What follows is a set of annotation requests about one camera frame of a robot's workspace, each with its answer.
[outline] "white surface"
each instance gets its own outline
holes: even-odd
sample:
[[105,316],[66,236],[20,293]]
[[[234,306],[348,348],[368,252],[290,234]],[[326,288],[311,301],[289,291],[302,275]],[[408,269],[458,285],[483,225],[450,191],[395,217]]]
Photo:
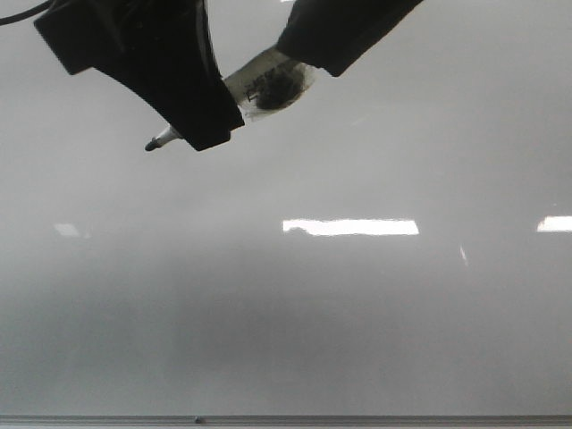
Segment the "white surface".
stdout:
[[[210,2],[224,74],[290,7]],[[568,413],[572,235],[537,228],[572,215],[571,13],[426,0],[200,154],[144,152],[150,107],[0,29],[0,413]]]

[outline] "black cable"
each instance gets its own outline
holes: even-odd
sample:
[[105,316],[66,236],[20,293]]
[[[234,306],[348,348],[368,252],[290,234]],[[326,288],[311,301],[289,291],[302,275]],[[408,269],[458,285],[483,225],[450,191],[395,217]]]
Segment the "black cable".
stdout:
[[23,21],[31,16],[37,15],[40,12],[45,11],[50,5],[54,2],[54,0],[47,0],[46,2],[39,4],[27,11],[16,13],[12,16],[6,16],[5,18],[0,18],[0,26],[14,24],[15,22]]

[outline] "black plastic part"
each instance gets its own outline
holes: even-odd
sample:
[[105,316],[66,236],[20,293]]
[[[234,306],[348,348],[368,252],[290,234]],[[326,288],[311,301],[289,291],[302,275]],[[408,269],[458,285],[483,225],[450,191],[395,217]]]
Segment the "black plastic part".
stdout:
[[196,150],[244,125],[216,65],[206,0],[60,0],[36,27],[69,73],[93,66],[118,80]]
[[297,0],[276,47],[342,75],[422,0]]
[[34,25],[70,74],[126,51],[113,11],[117,0],[56,0]]

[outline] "marker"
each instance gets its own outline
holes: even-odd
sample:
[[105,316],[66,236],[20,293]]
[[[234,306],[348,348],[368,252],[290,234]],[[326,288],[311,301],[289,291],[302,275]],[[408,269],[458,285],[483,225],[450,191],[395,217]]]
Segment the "marker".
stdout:
[[181,135],[174,129],[171,125],[167,126],[161,133],[156,137],[153,137],[149,143],[145,146],[147,152],[163,147],[170,141],[180,139]]

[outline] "black object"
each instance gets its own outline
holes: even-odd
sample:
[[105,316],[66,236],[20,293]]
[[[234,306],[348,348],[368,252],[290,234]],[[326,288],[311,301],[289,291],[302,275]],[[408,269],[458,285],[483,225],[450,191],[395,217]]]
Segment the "black object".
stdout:
[[152,152],[155,149],[160,148],[161,146],[159,145],[159,142],[157,141],[157,139],[152,138],[151,141],[149,141],[146,145],[145,145],[145,150],[147,152]]
[[70,74],[95,67],[118,80],[196,150],[244,125],[216,65],[206,0],[54,0],[35,25]]
[[31,7],[26,11],[16,13],[15,15],[5,16],[0,18],[0,26],[14,24],[15,22],[20,22],[31,18],[34,15],[37,15],[40,12],[46,10],[52,4],[54,0],[47,0],[42,4],[38,4],[37,6]]
[[340,76],[422,0],[297,0],[276,47]]
[[257,108],[279,110],[291,105],[303,92],[304,72],[297,70],[299,63],[289,60],[267,71],[257,92]]

